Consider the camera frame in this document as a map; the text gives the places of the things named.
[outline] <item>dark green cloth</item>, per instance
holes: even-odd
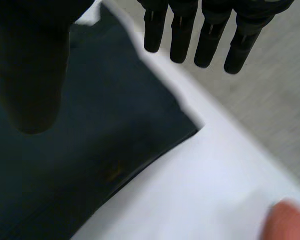
[[[157,157],[197,132],[120,23],[73,26],[52,129],[25,136],[0,105],[0,240],[67,240]]]

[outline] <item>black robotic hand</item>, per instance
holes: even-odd
[[[290,7],[294,0],[202,0],[205,17],[194,63],[207,68],[234,9],[237,29],[225,60],[227,73],[237,74],[244,65],[261,30],[276,14]],[[170,58],[181,64],[187,55],[198,0],[138,0],[145,8],[144,48],[158,51],[163,35],[168,5],[174,13]]]

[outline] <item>gray floor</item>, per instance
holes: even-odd
[[[143,27],[144,10],[136,0],[116,0]],[[173,15],[169,10],[161,47],[170,48]],[[193,64],[203,24],[198,11],[186,61],[180,65],[222,103],[300,180],[300,0],[263,29],[246,65],[237,75],[223,71],[234,35],[228,22],[208,69]]]

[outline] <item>blurry object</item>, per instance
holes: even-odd
[[[261,240],[300,240],[300,207],[289,200],[274,205],[267,216]]]
[[[150,52],[159,49],[163,34],[167,6],[170,5],[174,18],[172,22],[172,43],[170,58],[182,63],[189,48],[197,0],[138,0],[145,8],[145,49],[155,45]],[[207,68],[214,56],[231,11],[237,12],[237,30],[231,42],[224,70],[237,74],[243,67],[255,41],[263,27],[276,14],[290,7],[294,0],[202,0],[202,13],[205,17],[197,46],[194,63]],[[161,16],[159,24],[156,16]]]

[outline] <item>white sheet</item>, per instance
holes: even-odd
[[[300,203],[300,184],[164,52],[145,52],[129,16],[104,3],[184,111],[205,126],[132,180],[72,239],[257,240],[272,204],[284,197]]]

